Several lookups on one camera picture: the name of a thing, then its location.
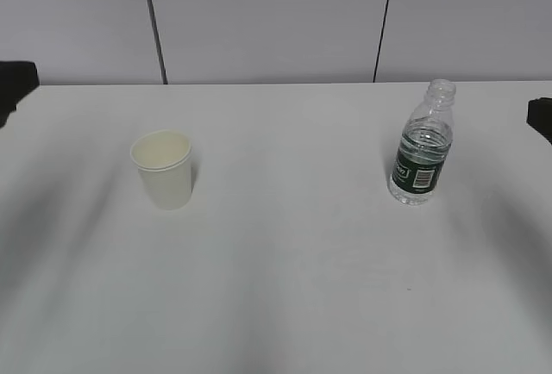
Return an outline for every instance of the water bottle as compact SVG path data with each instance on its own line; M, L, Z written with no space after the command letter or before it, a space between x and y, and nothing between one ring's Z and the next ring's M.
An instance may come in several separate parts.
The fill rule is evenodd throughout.
M452 144L455 93L450 81L432 81L405 125L389 178L389 191L402 203L418 205L433 196Z

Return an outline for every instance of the white table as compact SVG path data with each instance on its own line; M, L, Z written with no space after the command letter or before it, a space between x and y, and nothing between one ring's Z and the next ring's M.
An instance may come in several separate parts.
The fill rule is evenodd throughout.
M425 84L41 87L0 130L3 374L549 374L552 82L458 85L419 208L386 160ZM129 160L189 134L167 213Z

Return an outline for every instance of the bottle label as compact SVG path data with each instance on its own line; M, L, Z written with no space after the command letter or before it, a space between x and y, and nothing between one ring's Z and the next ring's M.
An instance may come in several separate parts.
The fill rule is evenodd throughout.
M434 165L420 165L397 152L392 180L402 190L421 195L435 189L444 161Z

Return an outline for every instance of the white paper cup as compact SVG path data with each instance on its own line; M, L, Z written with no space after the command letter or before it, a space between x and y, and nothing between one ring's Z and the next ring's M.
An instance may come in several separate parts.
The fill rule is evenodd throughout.
M144 135L130 149L146 193L158 208L174 210L190 200L190 154L190 140L171 130Z

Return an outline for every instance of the barcode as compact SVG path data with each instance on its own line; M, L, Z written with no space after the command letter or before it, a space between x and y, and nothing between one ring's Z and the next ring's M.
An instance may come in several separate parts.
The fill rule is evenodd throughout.
M431 185L431 179L434 173L435 170L418 170L412 187L416 189L427 189Z

